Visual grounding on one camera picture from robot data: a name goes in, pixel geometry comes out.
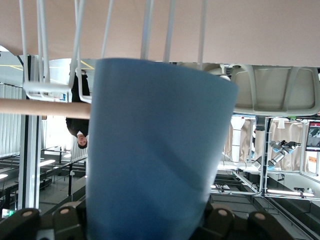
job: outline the metal frame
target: metal frame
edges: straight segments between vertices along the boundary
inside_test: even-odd
[[[264,141],[263,141],[263,147],[262,147],[262,156],[263,156],[263,161],[261,164],[261,170],[260,171],[251,171],[248,170],[246,172],[249,173],[260,173],[260,183],[259,183],[259,190],[257,191],[255,188],[252,187],[252,182],[247,180],[244,176],[239,175],[236,171],[234,170],[229,170],[229,169],[220,169],[220,171],[231,171],[237,178],[239,178],[242,182],[244,182],[247,186],[250,187],[250,189],[253,192],[245,192],[245,191],[224,191],[221,192],[219,190],[211,190],[211,193],[220,193],[220,194],[237,194],[237,195],[252,195],[254,197],[271,197],[271,198],[283,198],[283,199],[297,199],[297,200],[308,200],[308,201],[320,201],[320,198],[318,197],[305,197],[301,198],[300,196],[290,196],[290,195],[283,195],[283,194],[271,194],[267,193],[267,182],[268,182],[268,173],[270,174],[284,174],[284,175],[300,175],[305,178],[308,178],[314,182],[317,182],[320,184],[320,180],[316,180],[312,178],[312,176],[318,176],[319,173],[319,160],[320,160],[320,152],[317,153],[317,163],[316,163],[316,173],[307,173],[303,172],[303,165],[304,165],[304,156],[305,156],[305,150],[301,151],[301,164],[300,164],[300,169],[299,171],[268,171],[268,144],[269,144],[269,134],[270,132],[268,131],[268,122],[270,121],[271,117],[266,117],[265,118],[265,131],[264,131]],[[303,127],[302,127],[302,146],[306,144],[306,131],[307,131],[307,123],[302,122]]]
[[[23,70],[30,73],[35,66],[35,62],[29,56]],[[22,116],[18,209],[39,207],[41,131],[41,119],[39,116]]]

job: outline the metal rod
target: metal rod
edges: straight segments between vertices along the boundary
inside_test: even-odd
[[[249,161],[251,161],[252,155],[252,142],[253,142],[253,134],[254,134],[254,121],[250,119],[251,130],[250,130],[250,147],[249,147]]]
[[[0,113],[66,116],[74,119],[89,119],[91,105],[83,102],[47,102],[0,98]]]
[[[49,83],[49,82],[42,82],[39,84],[35,81],[26,81],[23,84],[23,89],[25,91],[36,91],[36,92],[63,92],[68,91],[69,86],[64,84],[57,84],[57,83]]]
[[[229,170],[228,169],[219,169],[219,171],[229,171]],[[245,170],[244,172],[261,173],[261,171],[254,171],[254,170]],[[292,171],[272,171],[272,170],[268,170],[268,174],[300,175],[299,171],[292,172]],[[302,174],[308,175],[308,176],[317,176],[315,173],[302,173]]]
[[[53,153],[70,153],[70,151],[57,151],[57,150],[46,150],[46,149],[41,149],[41,151],[53,152]]]
[[[305,178],[307,178],[307,179],[310,179],[310,180],[312,180],[312,181],[320,184],[320,181],[319,181],[319,180],[317,180],[317,179],[315,179],[315,178],[313,178],[313,177],[310,177],[310,176],[306,175],[305,173],[302,173],[301,176],[303,176],[303,177],[305,177]]]
[[[320,152],[316,153],[316,167],[315,167],[315,174],[319,176],[319,158],[320,158]]]
[[[68,196],[71,196],[71,187],[72,187],[72,164],[69,166],[69,187],[68,187]]]
[[[75,9],[75,21],[76,26],[78,27],[79,21],[83,19],[84,14],[84,8],[85,8],[85,2],[81,1],[78,7],[78,1],[74,0],[74,9]],[[91,103],[92,98],[89,96],[84,96],[83,89],[82,89],[82,74],[81,74],[81,53],[80,53],[80,42],[81,39],[78,40],[78,49],[77,49],[77,69],[76,69],[76,75],[78,78],[78,94],[79,98],[82,102],[85,103]]]
[[[47,147],[47,148],[42,148],[41,151],[46,151],[48,149],[55,149],[57,147],[60,147],[60,145],[57,145],[57,146],[50,146],[50,147]]]
[[[48,170],[48,171],[40,174],[40,178],[42,178],[43,176],[47,176],[47,175],[53,174],[54,172],[56,172],[56,171],[58,171],[58,170],[60,170],[60,169],[66,168],[66,167],[68,167],[68,166],[70,166],[70,165],[72,165],[72,164],[76,164],[76,163],[78,163],[78,162],[80,162],[80,161],[82,161],[82,160],[85,160],[86,158],[87,158],[87,157],[83,157],[83,158],[81,158],[81,159],[78,159],[78,160],[75,160],[75,161],[72,161],[72,162],[68,162],[68,163],[66,163],[65,165],[59,166],[59,167],[57,167],[57,168],[55,168],[55,169]]]
[[[306,145],[306,123],[303,122],[302,123],[302,143],[301,143],[301,161],[300,161],[300,169],[299,169],[299,173],[302,174],[303,172],[303,166],[304,166],[304,163],[305,163],[305,147]]]
[[[320,201],[320,198],[318,197],[300,197],[300,196],[290,196],[290,195],[283,195],[283,194],[266,194],[265,196],[262,196],[261,193],[256,192],[249,192],[249,191],[230,191],[230,190],[215,190],[212,189],[210,191],[210,194],[220,194],[220,195],[245,195],[245,196],[252,196],[257,198],[278,198],[278,199],[297,199],[297,200],[308,200],[308,201]]]
[[[154,0],[146,0],[145,9],[144,9],[144,23],[143,23],[141,55],[140,55],[141,59],[146,59],[146,60],[148,59],[148,55],[149,55],[153,11],[154,11]]]
[[[39,78],[41,82],[44,81],[44,66],[43,66],[43,47],[42,47],[42,31],[41,31],[41,17],[40,17],[40,1],[36,0],[36,16],[38,28],[38,58],[39,58]]]
[[[48,53],[48,34],[47,34],[47,18],[46,18],[46,3],[45,0],[40,0],[40,19],[41,19],[41,37],[43,47],[43,63],[44,63],[44,82],[50,83],[49,69],[49,53]]]
[[[281,194],[266,194],[265,197],[277,198],[277,199],[297,199],[297,200],[308,200],[308,201],[320,201],[318,197],[300,197],[300,196],[286,196]]]
[[[211,194],[222,194],[222,195],[249,195],[249,196],[254,196],[254,197],[262,197],[261,194],[258,194],[256,192],[249,192],[249,191],[230,191],[230,190],[211,190]]]
[[[264,127],[266,128],[265,130],[265,153],[264,153],[264,157],[263,157],[263,179],[262,179],[262,184],[263,184],[263,189],[262,189],[262,195],[264,195],[267,192],[267,183],[268,183],[268,147],[269,147],[269,138],[270,138],[270,126],[271,126],[271,119],[270,118],[266,118]]]
[[[268,131],[268,119],[264,120],[264,133],[263,133],[263,145],[262,145],[262,160],[261,160],[261,171],[260,171],[260,184],[259,184],[259,192],[262,192],[263,189],[263,179],[264,179],[264,165],[265,165],[265,155],[266,155],[266,138]]]
[[[23,51],[23,72],[24,72],[24,81],[29,80],[28,73],[28,50],[27,50],[27,34],[26,34],[26,25],[25,25],[25,6],[24,0],[19,0],[20,5],[20,19],[21,19],[21,34],[22,34],[22,51]]]
[[[72,52],[72,59],[70,63],[70,77],[69,77],[69,87],[72,88],[75,81],[75,73],[76,73],[76,61],[77,61],[77,55],[78,55],[78,48],[80,45],[80,37],[81,37],[81,29],[82,29],[82,23],[83,23],[83,15],[85,11],[85,3],[86,0],[80,0],[79,4],[79,14],[76,16],[77,18],[77,24],[75,29],[75,35],[74,35],[74,45],[73,45],[73,52]]]
[[[169,63],[169,59],[170,59],[171,40],[172,40],[172,32],[174,29],[175,10],[176,10],[176,0],[171,0],[168,28],[166,31],[166,39],[165,39],[165,47],[164,47],[164,55],[163,55],[163,62],[164,63]]]
[[[19,156],[19,154],[10,155],[10,156],[3,156],[3,157],[0,157],[0,160],[15,158],[15,157],[18,157],[18,156]]]
[[[108,9],[108,17],[106,18],[105,31],[104,31],[104,37],[103,37],[103,43],[102,43],[102,51],[101,51],[101,58],[102,59],[104,58],[104,56],[106,54],[106,46],[107,46],[107,42],[108,42],[108,35],[109,35],[109,28],[110,28],[113,4],[114,4],[114,0],[110,0],[109,9]]]
[[[61,164],[61,159],[62,159],[62,148],[60,147],[59,164]]]
[[[245,177],[237,174],[235,171],[232,171],[232,173],[237,176],[242,182],[244,182],[253,192],[257,193],[258,191],[252,187],[252,182],[250,182],[248,179]]]
[[[203,69],[208,0],[202,0],[197,69]]]

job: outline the white pipe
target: white pipe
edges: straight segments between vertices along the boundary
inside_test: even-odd
[[[49,53],[48,53],[48,34],[47,34],[47,18],[46,18],[46,4],[45,0],[39,1],[40,19],[41,19],[41,36],[43,47],[43,62],[44,62],[44,82],[50,83],[50,69],[49,69]]]
[[[197,63],[197,69],[198,70],[202,70],[203,69],[205,33],[206,33],[206,21],[207,21],[207,7],[208,7],[208,0],[202,0],[201,24],[200,24],[200,35],[199,35],[199,50],[198,50],[198,63]]]
[[[25,7],[24,0],[19,0],[20,5],[20,20],[21,20],[21,34],[22,34],[22,51],[23,51],[23,72],[24,81],[29,81],[28,73],[28,52],[27,52],[27,35],[26,35],[26,25],[25,25]]]
[[[108,17],[106,19],[104,38],[103,38],[103,44],[102,44],[102,51],[101,51],[101,58],[102,59],[104,58],[104,56],[106,54],[106,46],[107,46],[107,41],[108,41],[108,35],[109,35],[109,28],[110,28],[113,4],[114,4],[114,0],[110,0],[109,9],[108,9]]]
[[[168,28],[167,28],[167,32],[166,32],[165,48],[164,48],[164,55],[163,55],[163,62],[164,63],[169,63],[169,59],[170,59],[170,50],[171,50],[172,32],[173,32],[173,28],[174,28],[175,9],[176,9],[176,0],[171,0]]]
[[[235,162],[232,161],[220,161],[218,164],[218,170],[237,170],[241,169],[242,171],[258,171],[252,163],[248,162]]]
[[[82,23],[83,23],[83,15],[85,10],[85,3],[86,0],[80,0],[79,5],[79,14],[76,16],[77,24],[75,29],[75,35],[74,35],[74,45],[73,45],[73,52],[72,52],[72,59],[70,63],[70,77],[69,77],[69,87],[72,88],[75,81],[75,73],[76,73],[76,58],[78,55],[78,48],[80,45],[80,37],[81,37],[81,29],[82,29]]]
[[[241,141],[241,128],[245,123],[245,119],[241,116],[233,116],[231,118],[232,132],[232,161],[239,162],[240,157],[240,141]]]
[[[149,55],[153,10],[154,10],[154,0],[146,0],[145,9],[144,9],[142,42],[141,42],[141,55],[140,55],[141,59],[148,59],[148,55]]]

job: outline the black jacket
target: black jacket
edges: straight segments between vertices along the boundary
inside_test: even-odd
[[[82,75],[82,92],[83,95],[89,96],[89,85],[87,80],[87,75]],[[82,102],[79,97],[78,92],[78,78],[74,76],[74,84],[72,87],[72,102]],[[68,128],[69,132],[77,137],[77,133],[80,131],[86,137],[88,135],[88,128],[89,128],[89,120],[88,119],[76,119],[76,118],[66,118],[66,127]]]
[[[69,132],[77,137],[77,133],[80,131],[86,137],[88,135],[89,120],[88,119],[76,119],[76,118],[66,118],[66,127]]]

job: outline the screen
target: screen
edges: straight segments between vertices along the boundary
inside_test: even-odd
[[[305,150],[320,152],[320,122],[313,121],[309,123]]]

